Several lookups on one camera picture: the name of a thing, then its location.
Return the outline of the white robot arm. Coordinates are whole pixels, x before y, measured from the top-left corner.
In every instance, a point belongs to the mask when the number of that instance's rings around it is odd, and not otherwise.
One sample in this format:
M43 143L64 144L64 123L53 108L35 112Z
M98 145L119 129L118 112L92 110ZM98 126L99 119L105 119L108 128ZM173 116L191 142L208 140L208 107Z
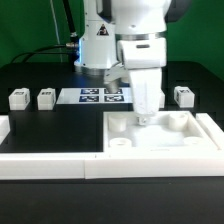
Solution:
M111 93L131 87L138 123L159 111L162 68L167 64L166 24L184 16L192 0L83 0L85 31L78 71L101 75Z

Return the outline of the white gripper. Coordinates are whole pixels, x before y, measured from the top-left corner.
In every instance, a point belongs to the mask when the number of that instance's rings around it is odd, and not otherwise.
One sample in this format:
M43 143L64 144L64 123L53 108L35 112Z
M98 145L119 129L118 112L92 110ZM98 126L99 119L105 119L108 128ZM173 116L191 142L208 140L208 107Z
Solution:
M166 66L166 39L127 41L117 43L118 59L128 72L133 108L141 126L147 124L144 116L159 111L162 68Z

